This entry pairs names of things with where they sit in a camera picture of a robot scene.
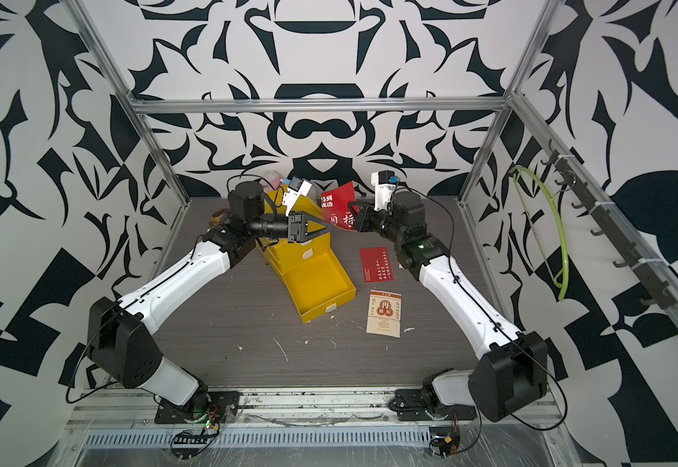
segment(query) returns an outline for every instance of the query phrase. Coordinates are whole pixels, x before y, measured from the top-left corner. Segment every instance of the aluminum frame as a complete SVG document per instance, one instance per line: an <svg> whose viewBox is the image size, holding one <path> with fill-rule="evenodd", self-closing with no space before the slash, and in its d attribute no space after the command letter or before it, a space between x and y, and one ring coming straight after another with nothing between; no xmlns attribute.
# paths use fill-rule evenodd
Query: aluminum frame
<svg viewBox="0 0 678 467"><path fill-rule="evenodd" d="M400 421L388 409L397 386L306 387L280 388L212 388L235 390L242 394L241 409L228 429L253 430L289 427L354 427L355 429L406 429L423 432L438 421ZM88 440L89 430L123 430L129 435L144 431L189 429L192 425L156 425L157 403L148 392L139 389L106 388L95 392L77 404L64 429L48 465L74 465ZM557 403L549 392L545 397L523 407L518 415L532 425L553 425L560 418ZM512 417L493 424L520 424ZM552 459L575 460L575 446L564 426L544 437ZM562 462L560 467L580 465Z"/></svg>
<svg viewBox="0 0 678 467"><path fill-rule="evenodd" d="M479 148L479 151L474 156L474 164L471 167L469 175L466 177L464 186L461 187L461 192L458 194L458 199L462 202L466 201L466 198L471 194L473 187L476 185L476 181L481 176L484 169L484 165L487 164L494 143L497 141L497 138L502 134L502 130L505 128L505 124L510 117L510 107L508 105L508 98L512 93L520 92L523 83L528 79L531 69L533 68L533 63L536 61L536 57L541 53L541 49L547 39L549 38L549 30L554 23L554 20L559 11L559 7L564 5L565 0L546 0L541 8L541 12L536 20L536 25L533 28L533 32L528 39L526 48L523 50L523 53L520 56L517 66L515 67L515 73L513 78L510 81L510 85L505 91L505 109L500 111L495 118L495 121L492 123L492 126L489 127L487 131L487 136L484 138L482 146Z"/></svg>
<svg viewBox="0 0 678 467"><path fill-rule="evenodd" d="M499 136L502 135L502 130L505 129L505 124L508 122L511 112L512 109L507 107L504 110L498 111L497 115L494 117L492 125L490 125L487 130L487 136L484 137L484 142L474 156L474 164L471 166L471 171L466 176L464 186L461 187L461 192L458 194L459 201L466 201L466 198L468 198L474 186L476 186L476 181L482 176L484 166L487 165L487 161L489 161L489 157L494 150L494 144L497 142Z"/></svg>
<svg viewBox="0 0 678 467"><path fill-rule="evenodd" d="M61 3L66 8L69 18L77 27L77 32L80 34L82 42L85 43L88 51L95 57L95 60L98 61L98 66L100 67L103 76L108 81L111 90L119 100L131 125L137 131L145 145L147 145L150 155L157 164L157 167L159 167L160 171L163 173L163 178L168 183L170 189L173 190L173 193L175 193L180 203L182 205L186 204L189 201L188 193L186 193L184 186L175 174L168 156L157 143L157 138L152 133L152 130L144 121L143 117L140 117L133 109L131 100L129 99L129 89L126 86L124 79L121 78L119 68L111 59L110 52L103 42L100 33L98 33L95 24L90 19L90 14L85 9L82 1L61 0Z"/></svg>
<svg viewBox="0 0 678 467"><path fill-rule="evenodd" d="M157 262L155 263L154 268L152 269L152 272L150 273L149 278L147 279L147 282L151 281L152 279L157 277L161 272L163 272L165 264L168 260L168 256L170 256L170 250L172 249L172 246L175 243L175 239L178 237L180 227L184 224L184 218L186 216L186 212L188 212L189 210L189 207L191 207L191 202L183 204L178 209L178 212L175 215L175 219L173 220L173 224L170 226L168 238L165 239L165 243L163 244L163 250L160 252L159 257L157 258Z"/></svg>
<svg viewBox="0 0 678 467"><path fill-rule="evenodd" d="M211 112L456 111L500 110L503 97L259 98L211 100L133 99L138 114Z"/></svg>
<svg viewBox="0 0 678 467"><path fill-rule="evenodd" d="M482 270L484 284L487 286L487 289L492 296L492 306L499 310L499 312L502 313L508 319L508 321L512 323L514 322L515 317L512 313L510 313L510 309L505 307L503 295L499 290L499 285L497 285L496 279L494 278L492 268L489 267L487 255L484 253L484 248L482 247L483 243L479 240L478 234L476 233L476 221L471 214L471 209L469 209L467 204L462 203L458 204L458 208L461 211L461 217L464 219L464 227L469 233L469 238L474 249L476 262L478 263L479 268Z"/></svg>
<svg viewBox="0 0 678 467"><path fill-rule="evenodd" d="M536 109L533 108L528 99L522 94L513 93L508 98L508 104L547 154L551 152L549 146L559 154L572 154L568 150L567 145L546 124ZM676 327L678 327L678 276L676 273L670 269L666 261L645 241L642 234L634 228L629 219L626 218L624 213L611 201L610 196L601 188L601 185L595 181L593 176L586 171L576 158L570 158L569 169L575 173L577 180L587 182L587 188L597 201L611 203L604 206L605 210L621 229L624 236L634 243L634 248L646 264L653 269L661 280L668 282L668 290L673 293L677 303L671 305L665 312Z"/></svg>

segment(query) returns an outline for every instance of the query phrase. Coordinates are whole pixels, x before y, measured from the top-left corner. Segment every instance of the yellow box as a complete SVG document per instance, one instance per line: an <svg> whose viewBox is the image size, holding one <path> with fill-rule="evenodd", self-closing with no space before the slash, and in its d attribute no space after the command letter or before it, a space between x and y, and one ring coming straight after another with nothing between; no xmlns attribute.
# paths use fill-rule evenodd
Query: yellow box
<svg viewBox="0 0 678 467"><path fill-rule="evenodd" d="M275 192L269 193L273 200ZM286 208L279 207L281 213ZM305 211L322 218L321 209L306 197L300 197L294 211ZM311 225L310 230L318 225ZM268 238L261 238L261 244L267 245ZM354 298L357 289L347 276L339 260L331 249L331 234L327 233L304 244L290 244L286 239L261 252L272 266L289 295L293 298L303 323L333 311Z"/></svg>

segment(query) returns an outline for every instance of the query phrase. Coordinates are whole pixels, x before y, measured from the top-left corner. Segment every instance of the black cable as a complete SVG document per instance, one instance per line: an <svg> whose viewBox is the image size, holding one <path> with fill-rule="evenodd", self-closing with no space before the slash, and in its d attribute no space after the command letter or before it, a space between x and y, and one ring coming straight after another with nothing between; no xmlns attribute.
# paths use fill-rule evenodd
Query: black cable
<svg viewBox="0 0 678 467"><path fill-rule="evenodd" d="M451 454L451 456L456 455L456 454L460 454L460 453L465 453L466 451L470 450L471 448L473 448L473 447L476 445L476 443L479 441L479 438L482 437L482 429L483 429L483 426L482 426L482 413L479 411L478 407L475 406L474 408L476 409L476 416L477 416L478 419L479 419L479 429L478 429L478 431L477 431L477 433L476 433L476 437L474 438L474 440L473 440L468 446L466 446L466 447L463 448L463 449L457 449L455 453L452 453L452 454ZM438 447L440 447L440 445L441 445L441 444L436 444L435 441L436 441L435 439L431 439L430 442L427 443L427 448L430 450L430 452L432 453L432 455L434 455L434 456L439 456L439 457L444 458L445 456L442 456L442 455L436 453L436 452L434 451L434 449L432 449L433 446L435 446L436 448L438 448Z"/></svg>
<svg viewBox="0 0 678 467"><path fill-rule="evenodd" d="M191 250L191 257L189 258L189 261L191 261L194 257L194 251L196 250L196 245L198 244L198 239L203 238L203 235L200 235L199 237L196 237L196 241L194 242L194 249ZM165 279L161 280L158 284L156 284L154 287L151 287L149 290L147 290L145 293L139 295L138 298L135 298L130 304L126 305L124 308L121 310L126 310L129 308L131 305L135 304L136 302L139 301L140 298L144 297L146 294L149 294L152 292L154 289L158 288L160 285L163 285L165 282L167 282L171 277L175 276L176 274L180 273L187 265L191 263L186 263L183 266L179 267L173 274L170 276L167 276ZM114 313L110 318L106 320L105 323L101 324L100 328L98 331L87 341L87 345L85 346L85 349L82 351L82 355L80 355L80 358L77 359L77 364L74 366L74 371L72 372L72 378L70 381L74 381L74 378L77 377L77 371L80 369L80 363L82 363L82 359L85 358L87 355L87 348L90 346L90 342L94 341L96 337L101 333L103 328L108 325L108 323L111 323L113 321L113 318L115 318L117 315L119 315L121 311L119 310L118 312ZM118 381L112 381L108 384L105 384L103 386L100 386L98 388L93 389L91 392L88 392L87 394L83 395L79 399L76 400L69 400L69 391L72 390L70 386L66 386L66 394L64 394L64 400L66 401L67 404L76 404L80 400L84 399L85 397L91 396L94 392L100 391L101 389L107 388L112 384L117 383Z"/></svg>
<svg viewBox="0 0 678 467"><path fill-rule="evenodd" d="M85 358L85 355L87 355L87 348L90 346L90 342L94 341L95 338L98 337L98 334L101 333L103 328L105 326L107 326L108 323L112 322L113 318L115 318L116 315L119 314L119 313L121 313L120 310L118 312L114 313L113 316L111 316L105 323L101 324L98 331L90 338L90 340L87 341L87 345L85 346L84 350L82 351L82 355L80 355L80 358L77 359L77 364L74 366L74 371L72 372L72 378L70 378L70 380L69 380L70 383L72 383L74 381L74 378L77 377L77 370L80 369L80 363L82 363L82 359ZM96 392L96 391L98 391L102 388L107 388L110 385L112 385L113 383L108 383L108 384L103 385L99 388L95 388L91 392L88 392L87 394L85 394L84 396L81 396L79 399L76 399L76 400L69 400L69 391L72 389L72 387L67 385L66 386L66 394L64 394L64 400L66 401L67 404L76 404L77 402L79 402L80 400L84 399L85 397L91 395L92 393L94 393L94 392Z"/></svg>
<svg viewBox="0 0 678 467"><path fill-rule="evenodd" d="M203 439L209 439L209 442L207 443L206 446L204 446L203 448L199 449L198 451L196 451L195 453L191 454L191 456L188 457L188 459L193 459L194 457L196 457L196 456L198 456L199 454L201 454L205 449L207 449L208 447L210 447L210 445L212 444L212 442L215 440L215 438L216 438L217 436L219 436L219 423L217 424L217 429L216 429L215 432L214 432L213 434L211 434L211 435L197 435L197 434L191 433L190 430L181 431L179 434L173 435L173 436L170 438L170 452L171 452L171 453L173 452L173 441L174 441L177 437L188 438L188 439L196 439L196 438L199 438L199 439L201 439L201 438L203 438Z"/></svg>
<svg viewBox="0 0 678 467"><path fill-rule="evenodd" d="M514 345L518 350L520 350L521 352L523 352L528 358L530 358L531 360L533 360L533 362L534 362L536 365L538 365L538 367L539 367L540 369L542 369L547 375L549 375L549 377L552 379L552 381L554 381L554 384L557 385L557 388L559 389L559 392L562 394L562 398L564 399L564 413L562 414L562 417L559 419L559 421L558 421L557 423L555 423L554 425L551 425L550 427L547 427L547 428L534 427L533 425L531 425L531 424L529 424L529 423L526 423L525 421L521 420L521 419L518 418L517 416L511 414L512 417L515 418L516 420L518 420L520 423L526 425L527 427L529 427L529 428L531 428L531 429L533 429L533 430L537 430L537 431L550 431L550 430L554 430L554 429L555 429L556 427L558 427L559 425L562 425L562 424L564 423L564 419L568 416L568 398L567 398L567 396L565 395L564 389L562 389L562 386L559 384L559 382L558 382L557 379L554 377L554 375L551 374L551 373L549 372L548 369L544 368L544 366L541 365L541 364L538 362L538 360L536 360L535 358L533 358L533 356L531 356L530 353L528 353L528 352L526 352L525 350L523 350L523 349L521 348L520 345L516 344L515 341L513 341L512 339L510 339L510 336L509 336L509 335L505 334L505 332L502 330L502 327L501 327L497 322L495 322L495 321L492 319L492 317L489 315L489 313L487 313L487 310L485 310L485 309L483 308L482 304L480 304L480 303L478 302L478 300L476 300L476 299L473 297L473 295L470 294L469 291L467 291L467 290L464 288L463 285L461 285L460 277L456 276L456 273L453 272L453 265L452 265L452 263L450 262L450 258L451 258L451 256L452 256L452 254L450 253L450 250L453 248L453 236L454 236L454 234L456 233L456 222L455 222L455 220L453 219L453 214L450 214L450 211L448 211L448 209L447 209L445 206L443 206L442 204L440 204L437 200L433 200L432 198L430 198L430 197L427 196L426 194L424 194L424 193L422 193L422 192L420 192L420 191L414 190L413 188L410 188L409 185L407 185L405 182L402 182L402 186L403 186L404 188L406 188L407 190L409 190L409 191L415 192L415 193L417 193L418 195L427 198L428 200L434 202L434 203L437 204L440 208L443 208L443 210L446 211L446 213L448 214L448 217L450 217L450 223L451 223L450 241L449 241L449 243L448 243L448 268L450 269L450 274L453 275L453 282L456 283L456 284L458 285L458 287L459 287L462 291L464 291L464 292L466 293L466 295L468 295L469 298L470 298L470 299L471 299L471 300L479 307L479 309L487 316L487 318L489 318L489 321L491 321L491 322L493 323L493 325L495 326L496 330L502 332L502 335L503 335L508 341L510 341L510 342L512 343L512 345Z"/></svg>
<svg viewBox="0 0 678 467"><path fill-rule="evenodd" d="M274 194L274 199L276 200L277 197L279 196L279 190L282 191L282 198L284 198L284 185L281 184L277 187L277 193ZM281 208L283 206L282 204L282 198L279 198L279 204L277 205L278 208Z"/></svg>
<svg viewBox="0 0 678 467"><path fill-rule="evenodd" d="M269 180L264 179L264 178L263 178L262 176L260 176L260 175L256 175L255 173L240 173L239 175L233 175L232 177L230 177L230 178L228 179L227 182L224 183L224 187L227 188L228 193L230 193L230 181L231 181L232 179L236 179L236 178L238 178L238 177L243 177L243 176L251 176L251 177L256 177L257 179L261 179L261 180L263 180L264 182L266 182L270 187L272 187L272 190L274 190L274 191L277 190L276 188L274 188L274 185L271 184L271 182L269 182Z"/></svg>
<svg viewBox="0 0 678 467"><path fill-rule="evenodd" d="M199 238L203 239L203 234L196 237L196 240L194 240L194 248L191 250L191 257L189 257L189 261L193 261L193 259L194 259L194 251L196 251L196 245L198 245L198 239Z"/></svg>
<svg viewBox="0 0 678 467"><path fill-rule="evenodd" d="M87 394L79 397L78 399L74 399L74 400L69 400L69 386L67 386L66 387L67 391L66 391L66 398L65 399L67 401L67 404L76 404L77 402L84 399L85 397L90 397L95 392L100 391L101 389L105 389L105 388L111 386L112 384L116 384L117 382L118 381L111 381L110 383L106 383L106 384L103 384L102 386L98 386L97 388L93 389L92 391L88 392Z"/></svg>

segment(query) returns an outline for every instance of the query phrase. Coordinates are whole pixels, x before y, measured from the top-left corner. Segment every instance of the green hose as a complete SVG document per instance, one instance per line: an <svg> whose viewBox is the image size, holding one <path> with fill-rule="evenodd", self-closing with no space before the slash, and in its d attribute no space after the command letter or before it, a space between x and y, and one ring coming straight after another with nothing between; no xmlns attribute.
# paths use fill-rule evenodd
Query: green hose
<svg viewBox="0 0 678 467"><path fill-rule="evenodd" d="M541 182L541 179L538 178L538 176L531 172L531 170L528 167L524 167L522 165L516 165L510 171L508 174L512 174L513 177L513 183L515 184L515 190L518 192L518 196L520 197L520 201L523 204L523 208L526 211L526 217L528 218L529 222L531 221L531 216L528 212L528 209L526 208L526 202L523 200L522 195L520 194L520 188L518 187L518 181L520 180L521 174L525 173L526 175L530 176L536 184L538 184L539 188L541 188L541 191L543 192L544 196L547 197L547 201L549 201L549 206L552 208L552 214L554 214L554 220L557 222L557 230L559 231L559 242L561 244L561 252L562 252L562 269L556 274L552 274L552 270L549 267L549 262L547 261L547 258L544 255L543 248L541 248L541 243L538 240L538 237L536 237L536 230L533 228L531 225L531 230L533 230L534 237L536 237L536 243L538 243L538 247L541 249L541 256L544 258L544 262L547 265L547 269L549 270L549 275L552 277L552 282L554 283L555 286L559 287L559 298L558 300L561 302L564 300L564 295L568 293L568 284L569 284L569 256L568 256L568 240L567 236L564 234L564 226L562 225L562 217L559 215L559 210L557 209L557 205L554 203L554 199L552 198L552 194L549 192L549 189L546 187L546 185ZM561 275L562 276L562 282L560 283L557 280L557 276Z"/></svg>

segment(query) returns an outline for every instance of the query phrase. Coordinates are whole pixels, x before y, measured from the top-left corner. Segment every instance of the small wire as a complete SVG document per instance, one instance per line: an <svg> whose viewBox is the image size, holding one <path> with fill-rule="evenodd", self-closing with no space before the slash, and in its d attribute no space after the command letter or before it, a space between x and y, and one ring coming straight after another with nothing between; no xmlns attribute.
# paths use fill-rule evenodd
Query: small wire
<svg viewBox="0 0 678 467"><path fill-rule="evenodd" d="M214 405L214 410L211 412L211 406L212 406L212 405ZM217 427L216 427L216 428L213 428L213 430L214 430L214 433L213 433L213 434L205 434L205 433L207 432L207 430L211 428L212 421L213 421L214 417L217 415L217 406L216 406L216 404L212 404L212 403L210 402L210 406L207 407L206 414L208 415L208 417L207 417L207 423L205 423L205 424L203 425L203 427L201 428L201 433L200 433L200 434L196 435L195 433L192 433L191 430L184 430L184 431L181 431L181 432L180 432L179 434L177 434L177 435L173 435L173 436L170 438L170 452L171 452L171 453L173 453L173 441L174 441L176 438L178 438L178 437L180 437L180 438L188 438L188 439L196 439L196 438L198 438L198 439L209 439L209 442L207 443L207 445L205 445L203 448L199 449L199 450L196 451L194 454L192 454L191 456L189 456L189 459L192 459L192 458L198 456L198 455L201 454L205 449L207 449L208 447L210 447L210 445L212 444L212 442L214 442L214 440L217 438L217 436L219 436L219 422L217 422Z"/></svg>
<svg viewBox="0 0 678 467"><path fill-rule="evenodd" d="M283 185L283 184L281 184L281 185L279 185L279 186L277 187L277 192L278 192L279 190L282 191L282 197L279 198L279 204L277 205L277 207L278 207L278 208L281 208L282 205L283 205L283 204L282 204L282 201L283 201L283 198L284 198L284 185ZM274 194L274 199L276 200L278 196L279 196L279 195L278 195L277 193L275 193L275 194Z"/></svg>
<svg viewBox="0 0 678 467"><path fill-rule="evenodd" d="M199 237L196 237L196 240L194 240L194 248L191 250L191 257L189 258L189 261L193 261L193 259L194 259L194 251L196 251L196 245L198 245L198 239L199 238L203 239L203 234L200 235Z"/></svg>
<svg viewBox="0 0 678 467"><path fill-rule="evenodd" d="M445 206L443 206L442 204L440 204L437 200L433 200L432 198L430 198L430 197L427 196L426 194L424 194L424 193L422 193L422 192L420 192L420 191L414 190L413 188L410 188L409 185L407 185L406 183L403 183L402 186L403 186L404 188L406 188L407 190L409 190L409 191L415 192L415 193L417 193L418 195L427 198L428 200L434 202L434 203L437 204L440 208L443 208L443 210L446 211L446 213L448 214L448 217L450 217L450 223L451 223L450 241L449 241L449 243L448 243L448 268L450 269L450 274L453 275L453 282L456 283L456 284L458 285L458 287L459 287L462 291L464 291L464 293L465 293L466 295L469 296L469 298L470 298L470 299L471 299L471 300L479 307L479 309L487 316L487 318L489 318L489 321L491 321L491 322L494 324L495 328L496 328L498 331L502 332L502 335L503 335L508 341L510 341L510 342L512 343L512 345L514 345L518 350L520 350L520 351L521 351L524 355L526 355L528 358L530 358L531 360L533 360L533 363L535 363L536 365L538 365L538 367L539 367L540 369L542 369L547 375L549 375L549 377L552 379L552 381L554 381L554 384L557 385L557 388L559 389L559 392L562 394L562 399L564 400L564 413L562 414L562 417L559 419L559 421L558 421L557 423L555 423L554 425L551 425L550 427L546 427L546 428L535 427L535 426L533 426L533 425L531 425L531 424L528 424L528 423L524 422L523 420L521 420L521 419L518 418L517 416L511 414L512 417L515 418L516 420L518 420L520 423L526 425L527 427L529 427L529 428L531 428L531 429L533 429L533 430L537 430L537 431L550 431L550 430L554 430L555 428L559 427L559 425L562 425L562 424L564 423L564 419L567 418L567 416L568 416L568 398L567 398L567 395L564 393L564 389L562 389L562 386L559 384L559 382L558 382L557 379L554 377L554 375L551 374L551 372L549 372L548 369L544 368L544 366L541 365L541 364L539 363L538 360L536 360L535 358L533 358L533 356L531 356L530 353L528 353L528 352L526 352L525 350L523 350L523 349L521 348L520 345L516 344L515 341L513 341L512 339L510 339L510 336L509 336L509 335L505 334L505 332L502 330L502 328L499 326L499 324L498 324L497 322L495 322L495 321L492 319L492 317L489 315L489 313L487 313L487 310L484 309L484 307L482 306L482 304L480 304L480 303L478 302L478 300L476 300L476 299L473 297L473 295L470 294L469 291L467 291L467 290L464 288L463 285L461 285L461 282L459 281L460 278L459 278L458 276L456 276L456 273L453 272L453 265L452 265L452 263L450 262L450 258L451 258L450 250L453 248L453 236L454 236L454 234L456 233L456 222L455 222L455 220L453 219L453 214L450 214L450 211L448 211L448 209L447 209Z"/></svg>
<svg viewBox="0 0 678 467"><path fill-rule="evenodd" d="M482 426L482 413L481 413L481 411L479 411L478 407L474 406L474 408L476 409L476 417L479 419L479 429L476 432L476 437L474 438L474 440L468 446L466 446L463 449L457 449L455 453L450 454L451 456L454 456L454 455L460 454L460 453L465 453L466 451L470 450L471 448L473 448L476 445L476 443L479 441L479 438L482 437L482 429L484 428ZM455 409L453 409L453 423L451 425L453 426L453 433L457 434L458 433L458 414L457 414ZM432 449L433 446L435 446L436 448L440 447L440 444L434 444L435 441L437 441L437 440L431 439L430 442L427 443L427 448L430 450L432 455L445 458L446 456L440 455L440 454L436 453L434 451L434 449Z"/></svg>
<svg viewBox="0 0 678 467"><path fill-rule="evenodd" d="M95 334L87 341L87 345L85 346L84 350L82 350L82 355L80 355L80 358L77 359L77 364L74 366L74 371L72 372L72 378L70 378L70 380L69 380L70 383L72 383L72 382L74 381L74 378L77 377L77 370L80 369L80 363L82 363L82 359L85 358L85 355L87 355L87 349L88 349L89 346L90 346L90 342L94 341L95 338L98 337L98 335L101 333L101 331L103 330L103 328L104 328L105 326L107 326L108 323L112 322L112 321L113 321L113 318L115 318L116 315L119 314L119 313L121 313L121 310L119 310L118 312L114 313L113 316L111 316L105 323L101 324L100 328L98 328L98 331L97 331L97 332L96 332L96 333L95 333ZM93 389L91 392L85 394L84 396L82 396L82 397L80 397L79 399L76 399L76 400L69 400L69 391L72 389L72 387L69 386L69 385L67 385L67 386L66 386L66 394L64 394L64 400L66 401L67 404L76 404L77 402L79 402L80 400L84 399L85 397L91 395L92 393L94 393L94 392L96 392L96 391L99 391L99 390L102 389L102 388L107 388L107 387L109 387L109 386L110 386L111 384L113 384L113 383L108 383L108 384L103 385L103 386L101 386L101 387L99 387L99 388L95 388L95 389Z"/></svg>
<svg viewBox="0 0 678 467"><path fill-rule="evenodd" d="M262 176L260 176L260 175L256 175L255 173L240 173L240 174L238 174L238 175L233 175L232 177L230 177L230 178L228 179L227 182L224 183L224 187L227 188L228 193L230 193L230 181L231 181L232 179L236 179L236 178L238 178L238 177L243 177L243 176L251 176L251 177L256 177L257 179L261 179L261 180L263 180L264 182L266 182L270 187L272 187L272 190L274 190L274 191L277 190L276 188L274 188L274 185L273 185L271 182L269 182L269 180L264 179L264 178L263 178Z"/></svg>
<svg viewBox="0 0 678 467"><path fill-rule="evenodd" d="M80 400L84 399L85 397L90 397L90 396L93 395L95 392L98 392L98 391L100 391L101 389L105 389L105 388L107 388L107 387L109 387L109 386L111 386L111 385L113 385L113 384L116 384L117 382L118 382L118 381L111 381L110 383L103 384L102 386L98 386L97 388L93 389L92 391L88 392L87 394L85 394L85 395L79 397L78 399L74 399L74 400L69 400L69 391L67 391L67 393L66 393L66 395L67 395L66 401L67 401L68 404L76 404L77 402L79 402Z"/></svg>

